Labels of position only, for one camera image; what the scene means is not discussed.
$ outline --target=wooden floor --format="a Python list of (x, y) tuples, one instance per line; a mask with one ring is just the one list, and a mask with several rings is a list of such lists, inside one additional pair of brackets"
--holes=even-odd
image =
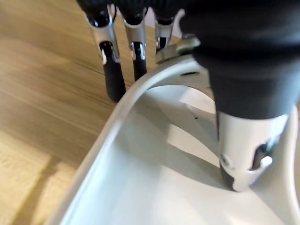
[[(114, 108), (75, 0), (0, 1), (0, 225), (41, 225)], [(127, 87), (133, 69), (115, 24)], [(148, 69), (155, 67), (147, 28)]]

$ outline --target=white plastic container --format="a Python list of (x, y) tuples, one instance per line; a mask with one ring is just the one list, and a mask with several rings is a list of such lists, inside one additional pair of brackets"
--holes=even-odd
[(236, 193), (221, 179), (208, 96), (207, 71), (189, 55), (142, 77), (116, 106), (47, 224), (299, 225), (296, 108), (273, 166)]

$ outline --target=metal bracket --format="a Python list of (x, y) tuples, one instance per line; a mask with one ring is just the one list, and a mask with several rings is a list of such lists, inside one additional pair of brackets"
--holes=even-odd
[(164, 49), (161, 49), (156, 54), (156, 63), (160, 64), (164, 61), (167, 61), (169, 59), (186, 55), (191, 53), (191, 51), (200, 45), (200, 41), (196, 37), (188, 37), (185, 39), (182, 39), (180, 42), (170, 45)]

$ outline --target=screw hole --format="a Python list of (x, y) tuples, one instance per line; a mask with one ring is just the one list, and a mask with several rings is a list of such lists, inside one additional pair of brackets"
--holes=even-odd
[(197, 74), (199, 74), (199, 72), (187, 72), (187, 73), (181, 74), (181, 76), (189, 76), (189, 75), (197, 75)]

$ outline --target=robotic hand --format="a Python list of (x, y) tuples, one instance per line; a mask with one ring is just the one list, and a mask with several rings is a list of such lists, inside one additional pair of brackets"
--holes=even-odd
[[(231, 189), (242, 191), (272, 163), (272, 151), (300, 94), (300, 2), (77, 1), (91, 18), (97, 18), (100, 9), (106, 10), (110, 4), (118, 6), (123, 15), (128, 14), (129, 6), (152, 7), (156, 16), (185, 9), (180, 27), (183, 33), (195, 34), (201, 41), (193, 56), (210, 73), (224, 180)], [(114, 35), (109, 38), (112, 44), (108, 52), (117, 52)], [(135, 42), (143, 48), (142, 40)], [(110, 90), (117, 91), (116, 101), (124, 92), (123, 88), (121, 93)]]

